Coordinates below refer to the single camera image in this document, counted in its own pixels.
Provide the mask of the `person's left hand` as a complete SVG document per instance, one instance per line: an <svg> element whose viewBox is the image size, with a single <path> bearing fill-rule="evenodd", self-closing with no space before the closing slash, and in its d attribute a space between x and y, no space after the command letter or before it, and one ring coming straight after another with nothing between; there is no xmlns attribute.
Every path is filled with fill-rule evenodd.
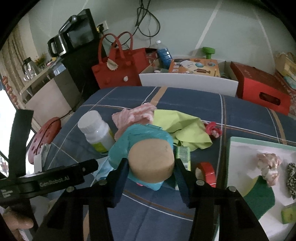
<svg viewBox="0 0 296 241"><path fill-rule="evenodd" d="M34 226L31 218L17 214L10 207L6 209L1 207L1 216L4 218L5 223L16 240L29 240L24 230L29 230Z"/></svg>

